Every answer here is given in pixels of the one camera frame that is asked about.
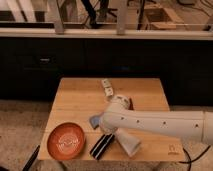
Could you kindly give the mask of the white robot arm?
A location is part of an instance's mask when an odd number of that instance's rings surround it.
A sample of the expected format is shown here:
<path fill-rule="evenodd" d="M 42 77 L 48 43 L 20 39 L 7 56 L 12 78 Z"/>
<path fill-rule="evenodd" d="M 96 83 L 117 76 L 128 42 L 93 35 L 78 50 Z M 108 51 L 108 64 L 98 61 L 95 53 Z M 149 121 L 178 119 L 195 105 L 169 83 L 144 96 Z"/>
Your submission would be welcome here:
<path fill-rule="evenodd" d="M 203 111 L 136 111 L 130 100 L 115 95 L 100 117 L 105 133 L 118 128 L 137 129 L 213 145 L 213 112 Z"/>

